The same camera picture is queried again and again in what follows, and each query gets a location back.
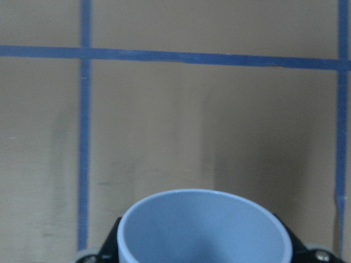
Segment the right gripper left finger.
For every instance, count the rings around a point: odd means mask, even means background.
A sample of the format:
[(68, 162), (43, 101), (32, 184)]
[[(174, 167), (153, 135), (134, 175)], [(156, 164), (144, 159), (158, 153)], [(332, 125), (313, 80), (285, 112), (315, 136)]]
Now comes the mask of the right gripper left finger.
[(118, 263), (118, 244), (117, 244), (117, 231), (121, 221), (118, 217), (112, 229), (110, 230), (107, 238), (100, 248), (85, 249), (77, 253), (74, 258), (76, 263), (84, 262), (99, 262), (99, 263)]

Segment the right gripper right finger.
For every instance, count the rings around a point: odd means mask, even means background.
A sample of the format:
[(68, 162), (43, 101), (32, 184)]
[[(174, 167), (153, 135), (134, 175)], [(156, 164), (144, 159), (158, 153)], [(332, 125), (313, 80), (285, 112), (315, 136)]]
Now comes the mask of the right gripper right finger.
[(313, 263), (313, 262), (329, 262), (342, 263), (339, 258), (329, 248), (317, 244), (303, 243), (292, 230), (276, 215), (274, 216), (282, 223), (287, 231), (292, 244), (292, 259), (291, 263)]

